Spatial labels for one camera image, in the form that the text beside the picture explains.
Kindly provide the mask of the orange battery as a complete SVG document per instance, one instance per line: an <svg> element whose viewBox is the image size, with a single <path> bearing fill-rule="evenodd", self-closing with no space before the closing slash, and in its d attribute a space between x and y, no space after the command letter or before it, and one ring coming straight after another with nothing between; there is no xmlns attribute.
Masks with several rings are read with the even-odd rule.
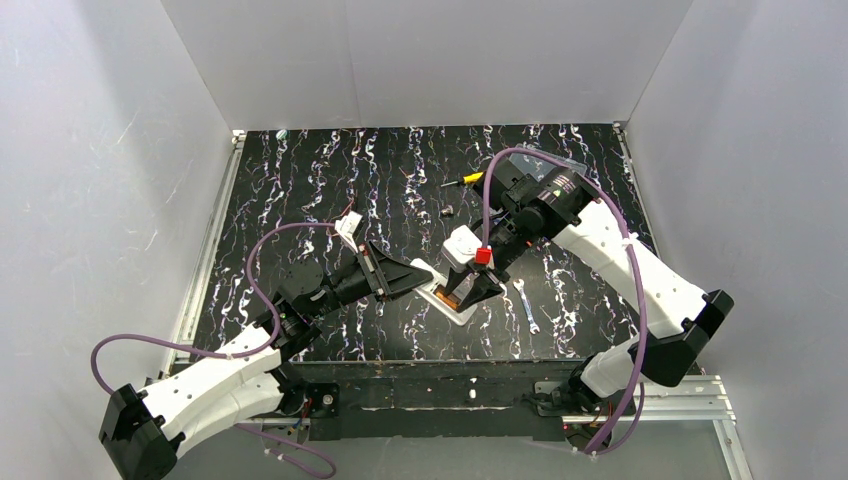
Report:
<svg viewBox="0 0 848 480"><path fill-rule="evenodd" d="M455 295L453 295L453 294L451 294L451 295L438 294L438 297L451 310L458 311L458 308L461 304L461 301Z"/></svg>

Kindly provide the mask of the white remote control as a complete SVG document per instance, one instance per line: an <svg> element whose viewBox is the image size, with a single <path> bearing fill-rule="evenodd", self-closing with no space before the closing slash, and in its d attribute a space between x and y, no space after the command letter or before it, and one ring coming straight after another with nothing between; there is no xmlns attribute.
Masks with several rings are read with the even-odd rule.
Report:
<svg viewBox="0 0 848 480"><path fill-rule="evenodd" d="M432 275L432 279L430 281L421 286L415 287L414 292L427 301L437 311L442 313L449 321L460 327L465 326L476 311L476 306L469 307L463 312L459 312L458 307L461 300L454 293L451 293L450 295L445 293L447 278L444 275L437 272L427 262L420 258L413 259L411 265L420 270L427 271Z"/></svg>

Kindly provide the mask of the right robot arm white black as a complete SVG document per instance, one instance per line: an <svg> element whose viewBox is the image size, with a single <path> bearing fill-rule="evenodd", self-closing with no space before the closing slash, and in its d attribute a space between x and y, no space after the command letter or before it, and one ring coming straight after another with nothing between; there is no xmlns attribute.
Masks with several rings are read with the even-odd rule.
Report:
<svg viewBox="0 0 848 480"><path fill-rule="evenodd" d="M563 399L596 403L640 381L675 387L734 307L718 289L706 292L679 276L629 232L621 213L600 189L564 161L532 174L515 161L520 149L474 180L482 197L483 231L460 226L442 245L451 265L442 295L467 278L464 312L501 293L507 269L531 246L547 240L575 255L639 312L639 333L590 356L562 387Z"/></svg>

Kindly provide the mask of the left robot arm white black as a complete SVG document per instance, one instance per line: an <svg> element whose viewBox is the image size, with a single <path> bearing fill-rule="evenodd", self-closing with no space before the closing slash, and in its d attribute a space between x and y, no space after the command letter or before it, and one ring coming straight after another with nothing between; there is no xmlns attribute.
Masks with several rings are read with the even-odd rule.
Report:
<svg viewBox="0 0 848 480"><path fill-rule="evenodd" d="M272 308L215 357L140 390L117 389L100 443L122 478L162 479L194 446L257 415L278 411L298 425L333 417L338 385L309 382L290 363L319 337L317 318L367 296L431 293L443 281L423 260L393 259L372 242L333 274L314 258L299 260L283 275Z"/></svg>

